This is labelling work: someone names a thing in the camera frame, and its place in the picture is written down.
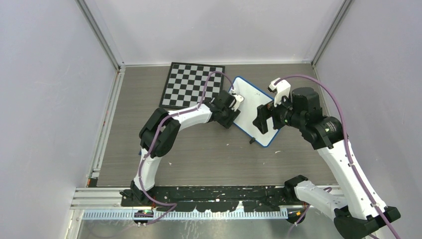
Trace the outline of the whiteboard with blue frame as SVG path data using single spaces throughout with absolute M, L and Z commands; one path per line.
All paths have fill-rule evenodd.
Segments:
M 233 86 L 235 93 L 243 97 L 243 102 L 238 108 L 240 114 L 234 120 L 234 124 L 251 138 L 254 138 L 256 143 L 262 147 L 268 147 L 279 131 L 273 129 L 271 118 L 267 119 L 268 132 L 265 134 L 262 134 L 253 125 L 253 121 L 257 118 L 257 107 L 269 103 L 273 100 L 273 97 L 241 76 L 234 78 Z

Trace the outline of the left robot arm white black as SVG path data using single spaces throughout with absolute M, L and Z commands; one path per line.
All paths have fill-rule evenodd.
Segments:
M 222 90 L 216 97 L 201 98 L 199 103 L 185 109 L 168 111 L 157 108 L 139 132 L 140 163 L 130 189 L 122 191 L 122 197 L 141 206 L 149 205 L 153 200 L 150 190 L 155 186 L 161 159 L 172 149 L 178 133 L 213 121 L 230 128 L 240 115 L 239 107 L 243 101 L 244 97 L 234 90 Z

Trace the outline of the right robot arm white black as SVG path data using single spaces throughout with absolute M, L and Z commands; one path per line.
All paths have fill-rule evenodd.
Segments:
M 293 205 L 302 201 L 321 210 L 345 239 L 364 238 L 398 220 L 399 210 L 387 206 L 369 184 L 352 154 L 342 123 L 323 114 L 319 94 L 310 87 L 272 92 L 274 100 L 257 108 L 253 125 L 267 133 L 267 120 L 271 119 L 274 129 L 298 129 L 324 159 L 343 191 L 342 198 L 335 197 L 299 175 L 285 182 L 285 200 Z

